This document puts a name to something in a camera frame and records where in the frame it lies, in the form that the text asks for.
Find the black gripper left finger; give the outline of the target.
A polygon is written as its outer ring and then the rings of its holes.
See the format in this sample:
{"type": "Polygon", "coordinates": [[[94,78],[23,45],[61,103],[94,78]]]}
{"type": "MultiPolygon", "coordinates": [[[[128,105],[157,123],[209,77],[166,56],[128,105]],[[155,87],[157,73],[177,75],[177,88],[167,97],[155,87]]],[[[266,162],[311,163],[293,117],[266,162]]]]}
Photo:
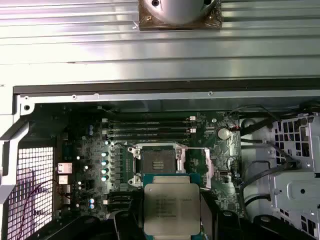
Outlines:
{"type": "Polygon", "coordinates": [[[57,224],[50,223],[37,233],[38,240],[143,240],[139,226],[141,197],[134,197],[129,208],[113,212],[100,220],[95,216],[80,216],[57,224]]]}

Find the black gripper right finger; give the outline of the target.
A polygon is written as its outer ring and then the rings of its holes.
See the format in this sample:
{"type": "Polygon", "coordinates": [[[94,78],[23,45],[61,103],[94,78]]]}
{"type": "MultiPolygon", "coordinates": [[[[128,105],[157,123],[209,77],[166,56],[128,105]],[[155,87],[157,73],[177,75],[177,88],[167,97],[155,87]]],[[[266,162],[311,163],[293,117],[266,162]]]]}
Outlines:
{"type": "Polygon", "coordinates": [[[309,240],[310,236],[271,215],[257,215],[253,221],[235,212],[221,210],[215,196],[200,191],[201,223],[209,240],[309,240]]]}

